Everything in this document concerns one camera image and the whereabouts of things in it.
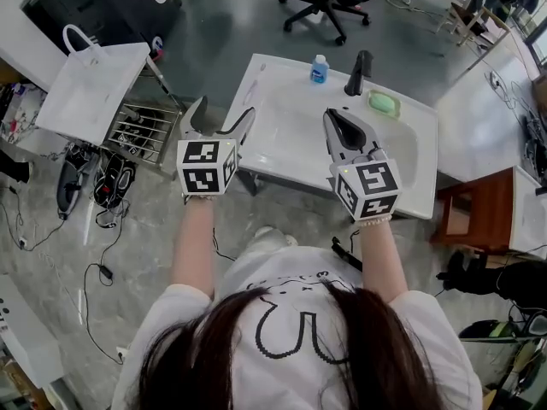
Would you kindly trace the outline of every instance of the black faucet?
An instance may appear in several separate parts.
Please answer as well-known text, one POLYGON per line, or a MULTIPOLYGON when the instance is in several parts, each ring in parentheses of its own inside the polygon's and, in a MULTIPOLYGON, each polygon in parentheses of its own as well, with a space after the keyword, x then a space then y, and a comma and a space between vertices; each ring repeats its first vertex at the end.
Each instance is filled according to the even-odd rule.
POLYGON ((362 78, 370 78, 373 65, 373 55, 368 50, 361 50, 357 55, 356 65, 351 72, 350 80, 344 87, 348 96, 360 96, 362 93, 362 78))

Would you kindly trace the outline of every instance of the white t-shirt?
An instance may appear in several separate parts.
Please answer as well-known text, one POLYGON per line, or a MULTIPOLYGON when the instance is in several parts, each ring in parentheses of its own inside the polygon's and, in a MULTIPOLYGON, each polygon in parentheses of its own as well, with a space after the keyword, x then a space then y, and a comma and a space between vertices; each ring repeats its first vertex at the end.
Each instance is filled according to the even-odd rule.
MULTIPOLYGON (((344 358, 340 348, 344 320, 321 280, 349 289, 360 285, 361 278, 360 272, 333 252, 317 248, 289 247, 271 254, 250 254, 234 263, 216 299, 255 287, 269 290, 268 295, 254 300, 238 321, 240 340, 232 359, 236 410, 348 407, 338 379, 338 365, 344 358)), ((211 304, 204 293, 187 285, 174 284, 165 290, 133 340, 112 410, 127 408, 126 393, 138 378, 154 337, 170 325, 196 318, 211 304)), ((390 305, 420 339, 418 353, 423 347, 447 408, 480 409, 479 379, 437 300, 409 291, 390 305)))

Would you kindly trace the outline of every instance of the soap bottle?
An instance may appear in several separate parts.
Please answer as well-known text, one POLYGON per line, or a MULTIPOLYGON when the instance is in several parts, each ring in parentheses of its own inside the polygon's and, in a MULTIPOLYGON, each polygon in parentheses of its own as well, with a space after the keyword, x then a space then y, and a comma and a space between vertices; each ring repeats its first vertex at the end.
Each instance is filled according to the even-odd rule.
POLYGON ((311 64, 311 73, 309 78, 317 83, 324 84, 326 81, 326 74, 328 73, 328 62, 324 55, 317 55, 311 64))

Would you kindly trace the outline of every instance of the bag handle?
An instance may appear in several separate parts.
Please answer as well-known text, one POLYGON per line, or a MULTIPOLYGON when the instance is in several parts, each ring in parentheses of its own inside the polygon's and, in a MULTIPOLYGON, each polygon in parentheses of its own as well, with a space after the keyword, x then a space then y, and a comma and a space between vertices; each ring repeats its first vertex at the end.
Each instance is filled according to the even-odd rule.
POLYGON ((70 44, 70 41, 68 40, 68 29, 72 29, 73 31, 78 33, 78 35, 80 35, 80 37, 89 44, 89 46, 91 47, 91 52, 95 55, 95 58, 97 59, 97 61, 101 61, 102 59, 106 59, 108 57, 108 55, 101 48, 101 46, 98 44, 92 43, 91 40, 87 37, 87 35, 85 35, 85 33, 83 33, 79 27, 75 26, 74 24, 67 24, 62 29, 62 39, 65 45, 67 46, 67 49, 70 52, 70 54, 74 55, 80 62, 82 62, 82 64, 86 65, 85 62, 83 62, 79 58, 78 53, 76 52, 74 47, 70 44))

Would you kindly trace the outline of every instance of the white cabinet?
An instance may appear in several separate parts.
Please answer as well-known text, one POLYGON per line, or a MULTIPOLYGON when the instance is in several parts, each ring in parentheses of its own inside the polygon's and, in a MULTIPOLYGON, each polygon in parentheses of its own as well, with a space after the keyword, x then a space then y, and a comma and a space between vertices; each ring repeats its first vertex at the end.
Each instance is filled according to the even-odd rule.
POLYGON ((43 388, 65 374, 59 342, 26 304, 8 275, 0 275, 0 314, 0 336, 36 387, 43 388))

